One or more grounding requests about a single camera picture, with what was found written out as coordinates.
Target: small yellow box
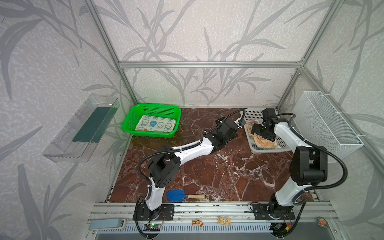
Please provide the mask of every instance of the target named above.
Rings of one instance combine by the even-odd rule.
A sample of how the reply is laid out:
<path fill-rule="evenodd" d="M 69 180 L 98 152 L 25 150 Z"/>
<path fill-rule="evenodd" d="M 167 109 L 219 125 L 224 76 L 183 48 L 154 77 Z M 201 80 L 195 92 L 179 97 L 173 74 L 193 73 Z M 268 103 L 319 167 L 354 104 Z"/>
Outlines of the small yellow box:
<path fill-rule="evenodd" d="M 217 223 L 221 225 L 231 225 L 231 219 L 226 217 L 218 217 Z"/>

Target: packaged bread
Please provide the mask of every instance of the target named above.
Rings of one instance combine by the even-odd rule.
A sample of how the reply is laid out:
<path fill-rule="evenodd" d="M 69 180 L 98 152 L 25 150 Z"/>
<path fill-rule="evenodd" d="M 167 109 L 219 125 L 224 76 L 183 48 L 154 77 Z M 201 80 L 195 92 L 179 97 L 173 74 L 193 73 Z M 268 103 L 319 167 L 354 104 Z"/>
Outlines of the packaged bread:
<path fill-rule="evenodd" d="M 262 148 L 262 149 L 276 148 L 275 142 L 271 142 L 267 139 L 264 139 L 260 135 L 251 134 L 253 124 L 259 124 L 259 122 L 258 121 L 247 121 L 247 123 L 244 125 L 244 127 L 246 128 L 248 135 L 253 137 L 253 140 L 255 141 L 256 146 L 259 148 Z"/>

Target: wooden handle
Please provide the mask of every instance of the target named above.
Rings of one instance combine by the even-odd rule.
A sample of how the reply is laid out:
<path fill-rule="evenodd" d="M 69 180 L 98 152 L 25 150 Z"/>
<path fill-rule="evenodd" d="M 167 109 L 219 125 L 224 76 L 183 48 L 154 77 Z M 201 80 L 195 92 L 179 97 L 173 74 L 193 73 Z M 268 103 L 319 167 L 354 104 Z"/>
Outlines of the wooden handle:
<path fill-rule="evenodd" d="M 189 194 L 188 195 L 188 198 L 195 198 L 195 199 L 205 199 L 205 195 L 204 194 Z"/>

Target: blue shovel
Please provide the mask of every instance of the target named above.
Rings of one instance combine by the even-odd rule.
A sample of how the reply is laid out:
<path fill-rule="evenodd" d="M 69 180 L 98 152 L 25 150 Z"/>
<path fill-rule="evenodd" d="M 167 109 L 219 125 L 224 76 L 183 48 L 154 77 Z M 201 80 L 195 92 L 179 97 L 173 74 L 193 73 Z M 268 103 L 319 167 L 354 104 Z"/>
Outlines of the blue shovel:
<path fill-rule="evenodd" d="M 171 202 L 182 202 L 184 198 L 205 199 L 204 194 L 185 195 L 183 190 L 172 190 L 167 193 L 167 198 Z"/>

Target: leaf pattern wallpaper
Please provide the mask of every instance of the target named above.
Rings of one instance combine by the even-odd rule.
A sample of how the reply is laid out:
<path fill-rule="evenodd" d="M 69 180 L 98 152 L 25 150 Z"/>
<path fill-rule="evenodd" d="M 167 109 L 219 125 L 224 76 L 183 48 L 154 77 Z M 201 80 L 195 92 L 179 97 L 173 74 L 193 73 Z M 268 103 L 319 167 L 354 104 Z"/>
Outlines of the leaf pattern wallpaper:
<path fill-rule="evenodd" d="M 384 155 L 384 1 L 344 1 L 306 67 Z M 303 89 L 299 77 L 282 111 L 295 104 Z M 348 179 L 341 188 L 320 190 L 330 200 L 350 239 L 382 239 L 384 176 L 361 149 L 344 158 Z M 341 168 L 330 163 L 328 180 L 337 181 Z"/>
<path fill-rule="evenodd" d="M 107 197 L 132 102 L 82 1 L 0 0 L 0 239 L 78 239 Z M 87 163 L 45 147 L 89 94 L 120 107 Z"/>
<path fill-rule="evenodd" d="M 331 1 L 95 3 L 120 61 L 298 61 Z M 293 72 L 125 69 L 140 102 L 211 107 L 276 106 Z"/>

